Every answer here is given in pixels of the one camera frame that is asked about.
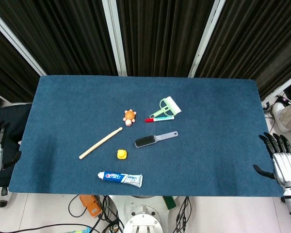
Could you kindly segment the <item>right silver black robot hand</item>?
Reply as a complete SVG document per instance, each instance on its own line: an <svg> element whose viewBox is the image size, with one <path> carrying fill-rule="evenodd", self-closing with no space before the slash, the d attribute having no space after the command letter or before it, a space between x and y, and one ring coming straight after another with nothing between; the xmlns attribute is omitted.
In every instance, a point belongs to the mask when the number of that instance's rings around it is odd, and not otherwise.
<svg viewBox="0 0 291 233"><path fill-rule="evenodd" d="M262 170L253 165L254 170L261 176L276 180L283 188L291 188L291 144L283 135L264 133L259 135L270 155L273 172Z"/></svg>

